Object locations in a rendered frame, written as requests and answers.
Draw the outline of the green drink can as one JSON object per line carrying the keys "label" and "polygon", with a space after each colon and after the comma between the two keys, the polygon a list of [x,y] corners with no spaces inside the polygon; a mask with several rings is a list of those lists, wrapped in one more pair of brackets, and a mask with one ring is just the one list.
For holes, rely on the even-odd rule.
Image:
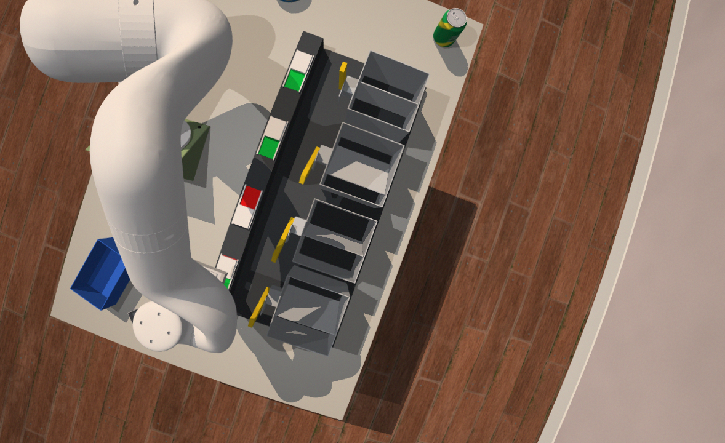
{"label": "green drink can", "polygon": [[434,30],[435,43],[440,47],[450,47],[465,29],[467,16],[463,9],[453,8],[445,12]]}

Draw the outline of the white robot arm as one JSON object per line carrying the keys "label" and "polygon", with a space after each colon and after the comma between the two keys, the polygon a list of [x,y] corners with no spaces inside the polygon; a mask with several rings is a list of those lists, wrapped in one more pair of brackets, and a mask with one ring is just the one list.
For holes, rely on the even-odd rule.
{"label": "white robot arm", "polygon": [[124,268],[150,300],[134,315],[138,342],[228,350],[236,305],[228,273],[191,257],[182,166],[185,119],[230,59],[227,17],[207,0],[27,0],[20,37],[50,78],[119,82],[96,113],[90,168]]}

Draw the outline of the blue open bin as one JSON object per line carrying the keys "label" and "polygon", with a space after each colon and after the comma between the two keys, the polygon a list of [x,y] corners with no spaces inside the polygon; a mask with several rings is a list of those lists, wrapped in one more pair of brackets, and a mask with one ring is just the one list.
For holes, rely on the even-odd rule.
{"label": "blue open bin", "polygon": [[130,281],[119,255],[113,237],[98,239],[70,289],[100,310],[114,306]]}

